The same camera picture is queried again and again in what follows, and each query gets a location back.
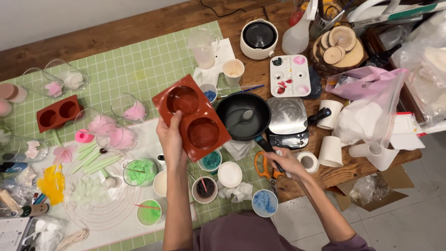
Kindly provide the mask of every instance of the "red-brown silicone mold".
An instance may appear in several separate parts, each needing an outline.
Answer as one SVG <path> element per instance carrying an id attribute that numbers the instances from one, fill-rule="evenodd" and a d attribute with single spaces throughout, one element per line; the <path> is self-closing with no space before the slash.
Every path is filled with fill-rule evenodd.
<path id="1" fill-rule="evenodd" d="M 76 115 L 83 110 L 78 103 L 78 96 L 73 95 L 37 112 L 37 125 L 39 132 L 49 129 L 62 128 L 65 122 L 74 120 Z"/>
<path id="2" fill-rule="evenodd" d="M 211 103 L 190 75 L 153 97 L 152 101 L 167 126 L 170 126 L 173 114 L 181 110 L 183 149 L 192 162 L 199 161 L 231 139 Z"/>

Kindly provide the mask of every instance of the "black frying pan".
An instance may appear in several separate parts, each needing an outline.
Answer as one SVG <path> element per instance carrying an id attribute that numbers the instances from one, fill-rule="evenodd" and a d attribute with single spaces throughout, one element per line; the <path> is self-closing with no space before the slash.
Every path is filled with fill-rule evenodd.
<path id="1" fill-rule="evenodd" d="M 245 123 L 235 125 L 240 116 L 247 110 L 254 112 L 252 118 Z M 250 92 L 236 92 L 222 99 L 215 108 L 217 115 L 223 122 L 232 139 L 257 142 L 266 152 L 274 152 L 271 145 L 262 137 L 262 133 L 268 128 L 271 121 L 271 109 L 260 96 Z M 280 172 L 283 168 L 274 161 Z"/>

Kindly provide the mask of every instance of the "white wall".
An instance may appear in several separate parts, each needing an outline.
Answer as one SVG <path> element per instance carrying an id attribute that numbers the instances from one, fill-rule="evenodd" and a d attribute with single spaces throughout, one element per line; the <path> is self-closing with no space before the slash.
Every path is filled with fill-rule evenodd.
<path id="1" fill-rule="evenodd" d="M 186 1 L 0 0 L 0 51 Z"/>

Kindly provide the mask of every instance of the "scissors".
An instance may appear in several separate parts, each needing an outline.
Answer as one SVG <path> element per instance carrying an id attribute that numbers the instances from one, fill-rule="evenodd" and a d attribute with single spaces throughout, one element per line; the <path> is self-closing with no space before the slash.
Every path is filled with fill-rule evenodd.
<path id="1" fill-rule="evenodd" d="M 277 196 L 277 179 L 279 176 L 285 175 L 285 173 L 278 172 L 273 168 L 273 175 L 271 176 L 268 170 L 268 163 L 266 161 L 264 153 L 265 152 L 260 151 L 256 154 L 256 156 L 254 157 L 254 166 L 256 167 L 256 171 L 259 177 L 265 177 L 269 181 L 269 190 L 271 190 Z M 263 172 L 260 172 L 259 168 L 257 167 L 257 157 L 259 157 L 259 155 L 263 156 L 263 163 L 262 163 Z"/>

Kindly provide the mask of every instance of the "wood slices stack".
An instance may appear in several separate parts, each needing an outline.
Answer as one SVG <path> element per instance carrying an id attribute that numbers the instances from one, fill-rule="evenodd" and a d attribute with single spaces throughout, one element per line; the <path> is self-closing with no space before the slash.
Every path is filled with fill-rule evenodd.
<path id="1" fill-rule="evenodd" d="M 313 67 L 323 75 L 334 75 L 356 68 L 364 57 L 364 49 L 355 32 L 337 26 L 316 39 L 310 58 Z"/>

